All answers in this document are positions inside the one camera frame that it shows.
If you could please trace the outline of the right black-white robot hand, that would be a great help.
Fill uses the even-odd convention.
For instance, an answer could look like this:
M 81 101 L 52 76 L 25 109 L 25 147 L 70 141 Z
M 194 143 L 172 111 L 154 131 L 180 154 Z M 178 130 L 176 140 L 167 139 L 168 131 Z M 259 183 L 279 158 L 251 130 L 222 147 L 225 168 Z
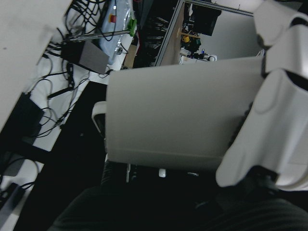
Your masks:
M 308 17 L 275 1 L 254 12 L 263 57 L 116 71 L 105 101 L 105 146 L 114 162 L 214 170 L 219 186 L 254 167 L 279 189 L 308 188 Z

